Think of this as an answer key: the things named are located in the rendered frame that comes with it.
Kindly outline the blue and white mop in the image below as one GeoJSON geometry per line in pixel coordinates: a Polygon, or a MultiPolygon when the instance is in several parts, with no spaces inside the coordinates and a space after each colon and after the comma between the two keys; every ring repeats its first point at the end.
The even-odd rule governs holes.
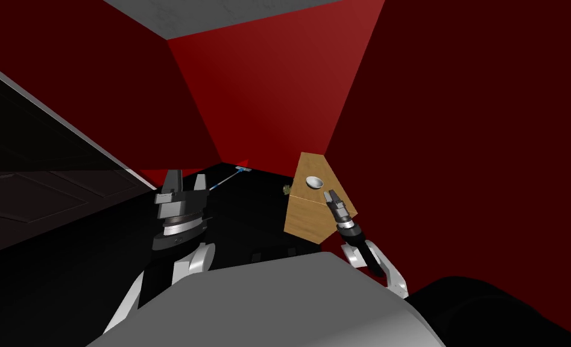
{"type": "Polygon", "coordinates": [[[227,178],[223,179],[222,181],[219,181],[218,183],[214,184],[209,190],[212,191],[215,188],[221,186],[223,183],[225,183],[226,181],[230,180],[231,178],[233,178],[234,176],[236,176],[237,174],[241,173],[241,172],[250,172],[252,171],[252,169],[250,169],[249,167],[243,167],[243,166],[236,166],[235,167],[236,172],[231,174],[230,176],[228,176],[227,178]]]}

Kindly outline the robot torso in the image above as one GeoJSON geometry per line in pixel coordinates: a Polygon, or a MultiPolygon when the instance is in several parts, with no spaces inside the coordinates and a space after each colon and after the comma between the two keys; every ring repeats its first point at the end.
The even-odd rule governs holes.
{"type": "Polygon", "coordinates": [[[445,347],[329,252],[188,275],[87,347],[445,347]]]}

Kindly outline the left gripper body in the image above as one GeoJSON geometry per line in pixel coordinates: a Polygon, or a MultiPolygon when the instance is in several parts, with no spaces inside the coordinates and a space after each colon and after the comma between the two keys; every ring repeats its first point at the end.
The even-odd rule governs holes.
{"type": "Polygon", "coordinates": [[[208,190],[188,190],[159,193],[154,203],[159,206],[157,218],[167,219],[202,212],[206,207],[208,190]]]}

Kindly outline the dark panelled door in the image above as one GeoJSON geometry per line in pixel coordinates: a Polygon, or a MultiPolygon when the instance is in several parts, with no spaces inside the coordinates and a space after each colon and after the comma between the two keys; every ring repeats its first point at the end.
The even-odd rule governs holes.
{"type": "Polygon", "coordinates": [[[0,71],[0,250],[153,189],[0,71]]]}

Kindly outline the light wooden table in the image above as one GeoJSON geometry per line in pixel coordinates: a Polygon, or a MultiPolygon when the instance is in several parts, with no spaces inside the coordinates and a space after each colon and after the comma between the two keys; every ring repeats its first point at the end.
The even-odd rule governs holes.
{"type": "Polygon", "coordinates": [[[352,217],[358,212],[345,193],[325,156],[302,152],[289,193],[284,232],[320,244],[336,231],[336,222],[326,204],[324,192],[334,190],[352,217]],[[307,177],[318,177],[320,189],[312,189],[307,177]]]}

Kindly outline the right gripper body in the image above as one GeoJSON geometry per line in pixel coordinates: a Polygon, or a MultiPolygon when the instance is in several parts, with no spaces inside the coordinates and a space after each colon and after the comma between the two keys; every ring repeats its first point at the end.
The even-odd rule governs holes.
{"type": "Polygon", "coordinates": [[[328,207],[338,224],[344,224],[349,222],[349,213],[345,207],[345,203],[342,200],[327,202],[328,207]]]}

